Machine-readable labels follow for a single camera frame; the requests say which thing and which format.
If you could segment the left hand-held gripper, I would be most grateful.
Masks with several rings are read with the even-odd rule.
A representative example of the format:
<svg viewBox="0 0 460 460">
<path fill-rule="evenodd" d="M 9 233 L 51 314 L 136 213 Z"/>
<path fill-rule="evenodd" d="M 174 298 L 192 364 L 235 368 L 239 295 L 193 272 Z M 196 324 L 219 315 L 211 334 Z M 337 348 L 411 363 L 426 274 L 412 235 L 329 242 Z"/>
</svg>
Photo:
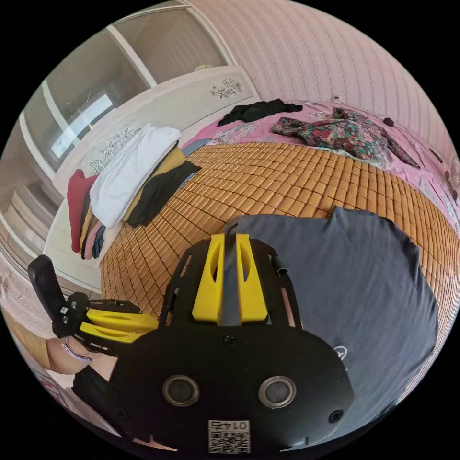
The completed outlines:
<svg viewBox="0 0 460 460">
<path fill-rule="evenodd" d="M 73 337 L 93 352 L 119 356 L 130 344 L 157 329 L 159 321 L 125 300 L 90 300 L 75 292 L 52 302 L 52 329 L 59 338 Z"/>
</svg>

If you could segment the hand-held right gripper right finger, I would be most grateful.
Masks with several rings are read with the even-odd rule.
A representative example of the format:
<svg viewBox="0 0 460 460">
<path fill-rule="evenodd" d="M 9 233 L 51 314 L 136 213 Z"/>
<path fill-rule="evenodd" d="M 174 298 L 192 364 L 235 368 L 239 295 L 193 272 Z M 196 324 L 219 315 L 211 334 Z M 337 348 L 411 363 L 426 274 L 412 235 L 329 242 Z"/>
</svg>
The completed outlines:
<svg viewBox="0 0 460 460">
<path fill-rule="evenodd" d="M 249 235 L 236 235 L 235 251 L 240 322 L 265 322 L 268 311 Z"/>
</svg>

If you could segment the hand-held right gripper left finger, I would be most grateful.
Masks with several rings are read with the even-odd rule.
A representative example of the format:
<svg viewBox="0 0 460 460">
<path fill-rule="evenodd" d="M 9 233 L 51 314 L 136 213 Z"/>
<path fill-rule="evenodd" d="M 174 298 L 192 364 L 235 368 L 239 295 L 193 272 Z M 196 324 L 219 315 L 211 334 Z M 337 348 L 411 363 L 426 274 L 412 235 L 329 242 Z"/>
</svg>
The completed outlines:
<svg viewBox="0 0 460 460">
<path fill-rule="evenodd" d="M 223 305 L 225 235 L 211 236 L 192 316 L 199 322 L 220 322 Z"/>
</svg>

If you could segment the person's left hand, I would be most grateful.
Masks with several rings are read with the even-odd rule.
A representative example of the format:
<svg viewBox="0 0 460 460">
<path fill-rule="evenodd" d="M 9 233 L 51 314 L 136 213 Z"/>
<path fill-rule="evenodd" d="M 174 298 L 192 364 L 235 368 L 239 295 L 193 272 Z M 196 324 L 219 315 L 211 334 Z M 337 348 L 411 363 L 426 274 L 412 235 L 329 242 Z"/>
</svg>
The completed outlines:
<svg viewBox="0 0 460 460">
<path fill-rule="evenodd" d="M 118 358 L 115 356 L 109 356 L 100 352 L 93 352 L 83 347 L 81 351 L 78 351 L 79 356 L 90 358 L 88 361 L 75 361 L 73 373 L 77 373 L 85 368 L 91 368 L 98 373 L 106 381 L 110 380 Z"/>
</svg>

